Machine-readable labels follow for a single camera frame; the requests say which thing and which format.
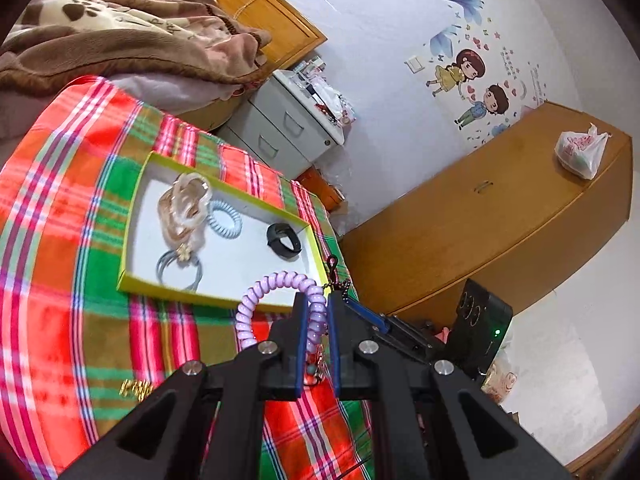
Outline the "black smart wristband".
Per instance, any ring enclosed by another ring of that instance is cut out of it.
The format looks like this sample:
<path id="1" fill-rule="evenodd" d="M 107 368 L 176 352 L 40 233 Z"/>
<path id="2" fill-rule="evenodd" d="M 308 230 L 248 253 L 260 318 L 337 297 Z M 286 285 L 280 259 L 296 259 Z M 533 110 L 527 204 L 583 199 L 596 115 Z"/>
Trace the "black smart wristband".
<path id="1" fill-rule="evenodd" d="M 278 222 L 268 226 L 267 245 L 280 258 L 292 260 L 302 251 L 302 243 L 296 232 L 287 223 Z"/>

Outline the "cream translucent hair claw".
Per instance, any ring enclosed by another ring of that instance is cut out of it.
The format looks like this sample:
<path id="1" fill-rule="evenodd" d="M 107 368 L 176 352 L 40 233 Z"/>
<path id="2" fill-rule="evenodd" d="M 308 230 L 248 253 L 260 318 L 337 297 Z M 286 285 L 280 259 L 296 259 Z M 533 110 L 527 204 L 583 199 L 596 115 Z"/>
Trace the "cream translucent hair claw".
<path id="1" fill-rule="evenodd" d="M 170 248 L 197 252 L 205 244 L 204 228 L 213 192 L 197 172 L 179 174 L 157 203 L 160 229 Z"/>

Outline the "black hair tie teal bead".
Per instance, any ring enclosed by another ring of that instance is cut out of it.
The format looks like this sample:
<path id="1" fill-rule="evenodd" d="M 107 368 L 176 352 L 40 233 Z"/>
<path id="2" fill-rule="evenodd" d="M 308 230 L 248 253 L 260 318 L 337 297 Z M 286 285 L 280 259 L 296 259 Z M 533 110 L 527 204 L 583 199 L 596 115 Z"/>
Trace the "black hair tie teal bead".
<path id="1" fill-rule="evenodd" d="M 326 350 L 321 346 L 314 353 L 308 353 L 305 359 L 303 384 L 314 387 L 321 384 L 330 374 L 330 361 Z"/>

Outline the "wooden cabinet on right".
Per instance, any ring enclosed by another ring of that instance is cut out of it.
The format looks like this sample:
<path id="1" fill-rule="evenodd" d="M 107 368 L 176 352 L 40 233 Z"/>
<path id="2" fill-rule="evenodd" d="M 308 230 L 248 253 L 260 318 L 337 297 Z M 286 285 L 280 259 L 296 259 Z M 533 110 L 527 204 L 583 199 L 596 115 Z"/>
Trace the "wooden cabinet on right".
<path id="1" fill-rule="evenodd" d="M 590 180 L 554 148 L 565 131 L 608 135 Z M 584 266 L 631 212 L 631 137 L 544 103 L 494 140 L 341 239 L 360 301 L 409 322 L 449 326 L 467 281 L 521 312 Z"/>

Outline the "orange box on floor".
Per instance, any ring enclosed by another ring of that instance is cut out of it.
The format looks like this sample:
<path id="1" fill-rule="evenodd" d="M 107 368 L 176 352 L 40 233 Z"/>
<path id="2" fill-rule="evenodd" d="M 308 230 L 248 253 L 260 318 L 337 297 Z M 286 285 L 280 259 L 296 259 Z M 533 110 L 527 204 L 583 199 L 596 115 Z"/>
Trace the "orange box on floor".
<path id="1" fill-rule="evenodd" d="M 327 212 L 336 211 L 344 203 L 345 197 L 342 192 L 334 185 L 329 184 L 314 166 L 309 167 L 300 174 L 296 181 L 303 185 L 308 192 L 317 196 Z"/>

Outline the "red green plaid cloth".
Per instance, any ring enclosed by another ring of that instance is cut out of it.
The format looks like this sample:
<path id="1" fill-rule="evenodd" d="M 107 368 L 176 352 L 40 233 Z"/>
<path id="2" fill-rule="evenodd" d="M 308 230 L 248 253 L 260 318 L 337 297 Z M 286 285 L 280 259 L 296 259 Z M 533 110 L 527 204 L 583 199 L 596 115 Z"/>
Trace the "red green plaid cloth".
<path id="1" fill-rule="evenodd" d="M 134 407 L 125 379 L 160 384 L 190 360 L 235 356 L 226 309 L 117 289 L 127 214 L 152 152 L 308 222 L 320 252 L 337 237 L 318 198 L 185 122 L 119 93 L 63 93 L 1 170 L 1 431 L 26 471 L 53 479 Z"/>

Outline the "white plastic shopping bag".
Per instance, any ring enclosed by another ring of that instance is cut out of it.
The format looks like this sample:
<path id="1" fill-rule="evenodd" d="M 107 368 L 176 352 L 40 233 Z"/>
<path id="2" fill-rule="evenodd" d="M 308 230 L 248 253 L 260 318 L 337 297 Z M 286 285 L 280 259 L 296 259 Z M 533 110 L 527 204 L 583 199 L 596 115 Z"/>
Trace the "white plastic shopping bag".
<path id="1" fill-rule="evenodd" d="M 566 170 L 584 180 L 593 180 L 610 137 L 607 132 L 599 132 L 595 124 L 587 132 L 563 131 L 554 154 Z"/>

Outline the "yellow-green shallow box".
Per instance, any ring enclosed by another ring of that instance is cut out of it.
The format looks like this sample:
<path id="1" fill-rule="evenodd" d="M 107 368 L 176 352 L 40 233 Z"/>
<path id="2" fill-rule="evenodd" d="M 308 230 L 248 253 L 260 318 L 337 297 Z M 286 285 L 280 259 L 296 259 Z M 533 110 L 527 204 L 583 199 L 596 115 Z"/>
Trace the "yellow-green shallow box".
<path id="1" fill-rule="evenodd" d="M 168 252 L 169 244 L 162 234 L 157 203 L 179 174 L 191 171 L 190 167 L 161 154 L 149 154 L 129 209 L 118 290 L 160 300 L 235 309 L 250 285 L 272 272 L 296 271 L 319 285 L 326 282 L 326 270 L 308 222 L 213 176 L 207 180 L 214 196 L 229 203 L 242 217 L 240 235 L 234 240 L 225 240 L 204 226 L 203 244 L 195 253 L 201 261 L 203 277 L 195 292 L 186 290 L 194 281 L 195 271 L 180 269 L 175 263 L 167 267 L 159 280 L 156 264 L 160 256 Z M 302 243 L 302 252 L 291 261 L 276 255 L 267 244 L 268 226 L 278 221 L 292 226 Z"/>

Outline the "grey nightstand with drawers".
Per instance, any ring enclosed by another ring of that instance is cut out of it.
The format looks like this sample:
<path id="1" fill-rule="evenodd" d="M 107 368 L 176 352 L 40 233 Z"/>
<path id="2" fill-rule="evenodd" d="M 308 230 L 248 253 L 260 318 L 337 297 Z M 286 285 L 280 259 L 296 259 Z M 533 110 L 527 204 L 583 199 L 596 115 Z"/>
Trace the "grey nightstand with drawers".
<path id="1" fill-rule="evenodd" d="M 292 70 L 274 72 L 216 136 L 288 179 L 299 177 L 331 148 L 345 143 L 341 127 L 320 110 L 320 99 Z"/>

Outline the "clutter on nightstand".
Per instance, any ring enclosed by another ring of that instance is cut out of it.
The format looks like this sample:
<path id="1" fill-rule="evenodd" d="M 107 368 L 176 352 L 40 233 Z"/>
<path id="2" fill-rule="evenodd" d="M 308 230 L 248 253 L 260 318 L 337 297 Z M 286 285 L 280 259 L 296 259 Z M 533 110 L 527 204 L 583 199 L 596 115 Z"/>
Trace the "clutter on nightstand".
<path id="1" fill-rule="evenodd" d="M 341 128 L 356 122 L 355 111 L 342 92 L 333 88 L 326 80 L 326 62 L 316 55 L 299 62 L 293 68 L 292 79 L 316 102 L 316 107 Z"/>

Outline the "wooden bed headboard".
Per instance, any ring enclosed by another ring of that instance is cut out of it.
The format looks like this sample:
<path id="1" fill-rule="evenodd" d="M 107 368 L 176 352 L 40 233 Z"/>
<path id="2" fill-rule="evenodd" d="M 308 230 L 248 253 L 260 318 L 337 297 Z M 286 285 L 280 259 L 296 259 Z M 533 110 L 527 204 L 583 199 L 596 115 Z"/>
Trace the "wooden bed headboard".
<path id="1" fill-rule="evenodd" d="M 217 0 L 243 25 L 270 32 L 262 48 L 273 68 L 288 68 L 326 42 L 326 35 L 286 0 Z"/>

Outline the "brown paw print blanket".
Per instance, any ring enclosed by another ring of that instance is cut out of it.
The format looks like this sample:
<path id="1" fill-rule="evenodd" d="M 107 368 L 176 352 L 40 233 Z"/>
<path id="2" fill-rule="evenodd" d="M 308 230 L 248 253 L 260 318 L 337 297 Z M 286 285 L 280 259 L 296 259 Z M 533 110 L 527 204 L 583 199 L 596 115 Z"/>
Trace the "brown paw print blanket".
<path id="1" fill-rule="evenodd" d="M 126 74 L 250 86 L 272 71 L 270 40 L 216 0 L 29 0 L 1 44 L 1 87 L 50 96 Z"/>

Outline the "cartoon children wall sticker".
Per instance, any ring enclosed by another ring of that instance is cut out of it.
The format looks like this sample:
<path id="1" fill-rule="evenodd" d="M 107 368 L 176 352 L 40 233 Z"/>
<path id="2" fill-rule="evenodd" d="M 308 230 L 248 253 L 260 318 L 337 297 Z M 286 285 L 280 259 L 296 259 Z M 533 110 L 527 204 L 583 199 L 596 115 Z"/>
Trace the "cartoon children wall sticker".
<path id="1" fill-rule="evenodd" d="M 486 73 L 482 56 L 472 49 L 462 49 L 451 63 L 437 64 L 434 75 L 425 83 L 434 98 L 454 91 L 462 97 L 468 107 L 454 118 L 459 130 L 474 126 L 487 116 L 502 116 L 509 110 L 510 100 L 503 86 L 490 84 L 483 91 L 476 88 Z"/>

